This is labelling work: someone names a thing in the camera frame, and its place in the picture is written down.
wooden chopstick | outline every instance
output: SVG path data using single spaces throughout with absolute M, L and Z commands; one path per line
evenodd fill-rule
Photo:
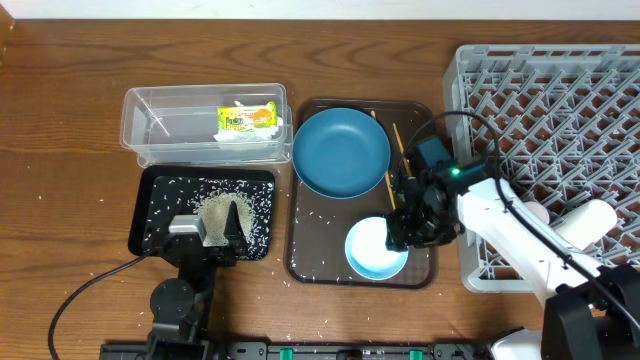
M 402 139 L 400 139 L 400 133 L 398 133 L 398 127 L 396 126 L 396 123 L 393 123 L 393 131 L 396 133 L 396 140 L 398 141 L 398 148 L 400 149 L 400 154 L 404 154 L 404 146 L 402 146 Z M 409 167 L 409 161 L 407 160 L 406 157 L 403 159 L 403 162 L 404 162 L 404 168 L 405 170 L 407 170 L 407 176 L 413 177 L 413 174 L 411 173 L 411 168 Z
M 371 117 L 373 118 L 373 120 L 378 120 L 376 118 L 376 112 L 374 110 L 371 110 Z M 389 200 L 391 200 L 391 209 L 393 209 L 394 211 L 396 210 L 396 200 L 393 196 L 393 189 L 391 188 L 391 178 L 389 177 L 389 171 L 385 171 L 384 173 L 384 179 L 387 181 L 387 190 L 389 191 Z

wooden tabletop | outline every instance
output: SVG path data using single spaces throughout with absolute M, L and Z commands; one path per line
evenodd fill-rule
M 132 87 L 278 82 L 294 111 L 312 97 L 344 97 L 439 112 L 460 45 L 638 42 L 639 24 L 623 22 L 18 21 L 0 67 L 0 358 L 47 358 L 60 304 L 133 259 L 126 243 L 142 169 L 118 140 Z M 288 189 L 291 175 L 285 166 L 278 186 Z M 455 244 L 440 249 L 438 278 L 425 290 L 292 281 L 279 260 L 285 193 L 269 255 L 219 271 L 215 333 L 415 344 L 541 327 L 533 295 L 465 289 Z M 89 288 L 60 320 L 60 356 L 96 358 L 106 341 L 144 340 L 151 291 L 175 275 L 153 258 Z

blue plate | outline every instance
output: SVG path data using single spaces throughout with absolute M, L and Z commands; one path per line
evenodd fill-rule
M 387 220 L 369 217 L 358 221 L 347 234 L 344 253 L 351 268 L 369 280 L 385 280 L 402 270 L 409 252 L 387 250 Z
M 311 190 L 349 199 L 376 187 L 391 148 L 382 127 L 352 109 L 329 109 L 307 119 L 293 141 L 293 167 Z

white wall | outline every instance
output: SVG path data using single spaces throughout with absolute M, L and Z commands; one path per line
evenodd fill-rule
M 640 20 L 640 0 L 0 0 L 16 19 Z

yellow package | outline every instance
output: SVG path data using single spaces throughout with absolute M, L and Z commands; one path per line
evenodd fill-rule
M 277 124 L 275 101 L 267 105 L 218 108 L 218 130 L 250 131 Z

